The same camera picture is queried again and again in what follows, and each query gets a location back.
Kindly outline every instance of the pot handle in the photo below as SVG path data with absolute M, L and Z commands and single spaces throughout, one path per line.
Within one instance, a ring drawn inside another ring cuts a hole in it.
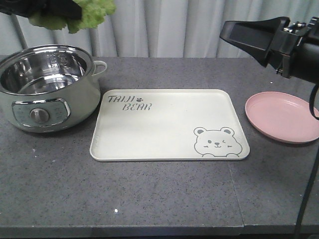
M 92 76 L 94 78 L 98 78 L 102 73 L 106 71 L 106 69 L 108 68 L 108 65 L 104 61 L 94 61 L 93 63 L 94 63 L 94 72 Z M 104 66 L 104 69 L 98 73 L 95 73 L 98 66 Z

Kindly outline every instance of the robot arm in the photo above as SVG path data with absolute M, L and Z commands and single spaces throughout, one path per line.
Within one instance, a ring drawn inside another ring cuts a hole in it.
M 314 102 L 319 89 L 319 18 L 288 26 L 290 19 L 282 16 L 265 21 L 227 21 L 220 38 L 246 51 L 259 64 L 270 64 L 277 74 L 315 83 L 309 107 L 314 113 Z
M 75 20 L 82 18 L 82 8 L 72 0 L 0 0 L 0 12 L 6 14 L 29 17 L 37 11 Z

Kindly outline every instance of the black cable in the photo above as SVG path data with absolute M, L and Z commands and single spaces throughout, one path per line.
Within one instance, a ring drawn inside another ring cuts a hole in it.
M 301 206 L 299 209 L 299 213 L 298 213 L 298 217 L 297 217 L 297 221 L 296 221 L 296 226 L 295 226 L 295 232 L 294 232 L 294 239 L 298 239 L 299 235 L 300 235 L 300 229 L 301 229 L 301 225 L 302 225 L 302 221 L 303 221 L 303 217 L 304 217 L 304 213 L 305 213 L 305 209 L 307 206 L 307 202 L 309 200 L 309 196 L 310 196 L 310 192 L 313 188 L 315 179 L 316 179 L 316 175 L 318 172 L 318 167 L 319 167 L 319 148 L 318 148 L 318 152 L 317 152 L 317 156 L 315 158 L 315 162 L 313 165 L 313 169 L 311 171 L 309 180 L 308 180 L 308 184 L 303 196 L 303 200 L 301 202 Z
M 319 117 L 315 115 L 315 109 L 314 109 L 315 98 L 316 98 L 318 89 L 319 89 L 319 84 L 316 84 L 313 90 L 311 91 L 310 99 L 309 99 L 309 110 L 310 110 L 310 113 L 313 115 L 313 117 L 319 120 Z

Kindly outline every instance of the white curtain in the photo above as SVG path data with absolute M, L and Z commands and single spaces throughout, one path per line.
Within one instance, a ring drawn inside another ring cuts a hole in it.
M 0 55 L 43 44 L 69 44 L 94 56 L 247 57 L 219 39 L 227 20 L 288 16 L 309 22 L 318 0 L 115 0 L 116 12 L 97 29 L 69 34 L 32 26 L 27 18 L 0 13 Z

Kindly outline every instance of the control panel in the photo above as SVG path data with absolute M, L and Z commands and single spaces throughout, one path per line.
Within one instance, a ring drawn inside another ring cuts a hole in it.
M 62 99 L 31 102 L 16 101 L 12 104 L 15 119 L 28 127 L 48 127 L 60 124 L 71 114 L 68 103 Z

